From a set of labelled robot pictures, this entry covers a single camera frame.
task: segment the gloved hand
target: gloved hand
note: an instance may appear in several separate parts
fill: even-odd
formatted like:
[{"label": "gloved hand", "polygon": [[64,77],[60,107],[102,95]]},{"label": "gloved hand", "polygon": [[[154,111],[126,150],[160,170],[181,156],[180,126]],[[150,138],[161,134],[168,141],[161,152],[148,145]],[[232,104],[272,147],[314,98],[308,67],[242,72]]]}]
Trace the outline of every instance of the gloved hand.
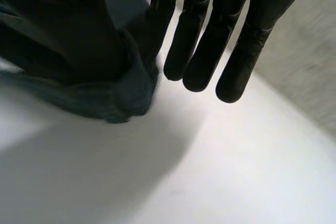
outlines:
[{"label": "gloved hand", "polygon": [[[183,79],[186,88],[194,92],[203,91],[210,82],[246,0],[213,0],[210,21],[195,50],[209,1],[184,0],[164,66],[169,80]],[[268,36],[294,1],[250,1],[244,27],[217,84],[219,99],[233,103],[242,96]],[[142,25],[133,23],[129,26],[142,55],[158,53],[174,7],[175,0],[151,0],[146,14],[137,19]]]}]

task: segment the concrete wall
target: concrete wall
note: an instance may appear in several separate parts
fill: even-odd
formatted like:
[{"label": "concrete wall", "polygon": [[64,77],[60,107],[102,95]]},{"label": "concrete wall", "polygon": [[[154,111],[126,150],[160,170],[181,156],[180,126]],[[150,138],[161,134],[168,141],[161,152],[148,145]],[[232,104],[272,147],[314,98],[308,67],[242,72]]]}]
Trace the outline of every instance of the concrete wall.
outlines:
[{"label": "concrete wall", "polygon": [[[228,50],[234,47],[247,7]],[[273,30],[255,70],[336,137],[335,55],[336,0],[296,0]]]}]

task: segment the black fabric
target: black fabric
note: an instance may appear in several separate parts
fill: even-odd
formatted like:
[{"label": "black fabric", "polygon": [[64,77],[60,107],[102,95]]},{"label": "black fabric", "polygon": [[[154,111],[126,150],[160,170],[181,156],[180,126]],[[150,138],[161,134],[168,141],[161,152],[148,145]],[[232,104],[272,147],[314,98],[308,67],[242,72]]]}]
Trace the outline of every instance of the black fabric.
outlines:
[{"label": "black fabric", "polygon": [[126,50],[104,0],[4,0],[44,35],[82,81],[109,81],[127,70]]}]

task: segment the white surface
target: white surface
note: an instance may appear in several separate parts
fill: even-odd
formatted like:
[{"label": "white surface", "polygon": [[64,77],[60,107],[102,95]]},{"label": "white surface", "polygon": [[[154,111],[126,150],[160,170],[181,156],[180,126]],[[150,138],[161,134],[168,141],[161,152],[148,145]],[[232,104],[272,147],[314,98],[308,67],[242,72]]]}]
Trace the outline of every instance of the white surface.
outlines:
[{"label": "white surface", "polygon": [[0,223],[335,224],[334,139],[255,76],[221,103],[219,74],[198,94],[163,78],[124,125],[0,87]]}]

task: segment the glove finger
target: glove finger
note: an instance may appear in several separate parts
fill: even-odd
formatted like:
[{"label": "glove finger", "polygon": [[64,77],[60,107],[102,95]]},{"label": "glove finger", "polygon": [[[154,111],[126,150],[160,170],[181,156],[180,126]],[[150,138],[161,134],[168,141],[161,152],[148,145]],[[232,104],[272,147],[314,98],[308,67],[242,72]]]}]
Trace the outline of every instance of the glove finger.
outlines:
[{"label": "glove finger", "polygon": [[168,53],[164,73],[169,80],[181,80],[194,52],[206,16],[209,0],[184,0],[184,6]]},{"label": "glove finger", "polygon": [[205,33],[183,76],[183,83],[190,91],[200,92],[208,86],[245,1],[214,0]]}]

